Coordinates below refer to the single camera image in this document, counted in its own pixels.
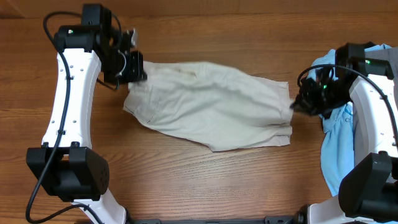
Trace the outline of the beige shorts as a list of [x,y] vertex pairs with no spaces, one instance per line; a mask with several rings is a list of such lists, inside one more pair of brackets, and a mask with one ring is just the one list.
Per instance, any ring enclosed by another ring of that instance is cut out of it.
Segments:
[[286,146],[292,135],[289,84],[210,62],[144,62],[124,110],[143,126],[213,152]]

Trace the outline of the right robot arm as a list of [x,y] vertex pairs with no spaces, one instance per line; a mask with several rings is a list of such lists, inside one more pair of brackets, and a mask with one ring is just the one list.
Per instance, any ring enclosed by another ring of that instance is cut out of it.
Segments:
[[325,115],[352,102],[355,167],[342,180],[337,196],[298,212],[296,223],[367,223],[397,220],[397,113],[394,74],[388,60],[367,58],[364,44],[340,47],[334,64],[306,68],[291,109]]

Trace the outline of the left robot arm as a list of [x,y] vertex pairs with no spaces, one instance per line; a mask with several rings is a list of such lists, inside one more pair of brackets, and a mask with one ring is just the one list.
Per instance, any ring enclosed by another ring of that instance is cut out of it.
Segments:
[[42,143],[27,150],[26,163],[37,178],[34,193],[44,189],[91,223],[131,223],[109,189],[107,160],[93,150],[90,122],[96,84],[117,90],[145,81],[143,57],[136,32],[113,27],[117,17],[108,8],[85,4],[80,19],[49,35],[57,51],[55,99]]

